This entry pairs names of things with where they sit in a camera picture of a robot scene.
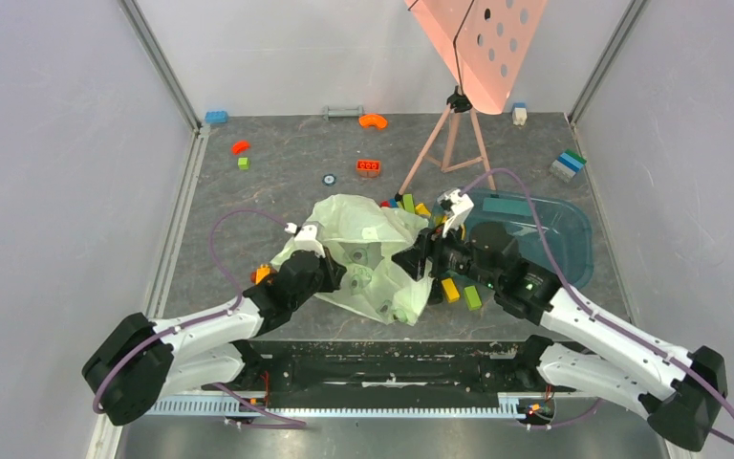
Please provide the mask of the green avocado plastic bag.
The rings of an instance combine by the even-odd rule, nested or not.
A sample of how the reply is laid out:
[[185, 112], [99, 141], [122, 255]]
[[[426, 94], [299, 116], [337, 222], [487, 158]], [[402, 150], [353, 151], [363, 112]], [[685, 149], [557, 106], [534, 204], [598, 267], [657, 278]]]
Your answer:
[[318, 293], [319, 299], [384, 324], [417, 323], [432, 279], [413, 279], [392, 256], [414, 244], [429, 227], [427, 219], [363, 196], [335, 194], [315, 203], [307, 221], [319, 226], [317, 239], [346, 268], [340, 289]]

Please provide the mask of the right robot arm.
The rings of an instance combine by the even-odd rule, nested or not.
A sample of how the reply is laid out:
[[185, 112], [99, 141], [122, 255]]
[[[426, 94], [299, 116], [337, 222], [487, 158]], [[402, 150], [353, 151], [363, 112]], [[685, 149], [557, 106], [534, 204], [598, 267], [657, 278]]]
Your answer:
[[545, 383], [587, 392], [646, 420], [668, 442], [702, 450], [727, 394], [723, 356], [658, 339], [593, 304], [558, 275], [521, 255], [503, 224], [420, 231], [413, 245], [393, 255], [413, 279], [446, 273], [464, 276], [494, 292], [508, 314], [553, 331], [591, 350], [583, 356], [539, 336], [527, 339], [513, 365], [526, 390]]

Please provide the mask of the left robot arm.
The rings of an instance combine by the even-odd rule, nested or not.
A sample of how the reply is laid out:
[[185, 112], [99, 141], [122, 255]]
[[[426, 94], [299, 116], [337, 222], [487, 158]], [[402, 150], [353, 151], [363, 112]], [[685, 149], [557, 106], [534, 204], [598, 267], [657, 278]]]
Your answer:
[[249, 340], [287, 323], [312, 296], [338, 291], [346, 272], [330, 254], [296, 251], [222, 305], [171, 319], [123, 318], [81, 370], [94, 411], [125, 426], [179, 392], [212, 383], [253, 388], [262, 364]]

